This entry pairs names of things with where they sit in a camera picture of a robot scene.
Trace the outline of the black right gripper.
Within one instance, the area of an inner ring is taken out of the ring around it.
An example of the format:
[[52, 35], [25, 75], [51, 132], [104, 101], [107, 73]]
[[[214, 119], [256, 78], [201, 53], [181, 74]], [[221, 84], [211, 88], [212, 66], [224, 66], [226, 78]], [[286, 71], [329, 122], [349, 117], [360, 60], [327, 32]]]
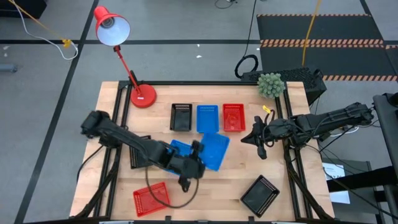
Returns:
[[263, 122], [260, 116], [254, 117], [253, 131], [241, 139], [241, 142], [247, 144], [255, 144], [257, 146], [257, 155], [261, 159], [267, 159], [266, 147], [274, 146], [275, 141], [269, 140], [266, 136], [269, 128], [267, 123]]

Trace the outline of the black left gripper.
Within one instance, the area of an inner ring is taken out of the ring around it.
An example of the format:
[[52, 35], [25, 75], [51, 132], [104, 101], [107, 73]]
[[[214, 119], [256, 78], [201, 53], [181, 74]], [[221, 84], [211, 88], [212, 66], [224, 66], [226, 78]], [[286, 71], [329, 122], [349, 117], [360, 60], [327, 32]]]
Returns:
[[196, 140], [189, 146], [178, 140], [172, 140], [171, 146], [178, 149], [172, 159], [170, 171], [178, 174], [178, 184], [183, 192], [188, 192], [190, 179], [201, 179], [205, 173], [205, 165], [202, 159], [205, 158], [206, 151], [204, 145]]

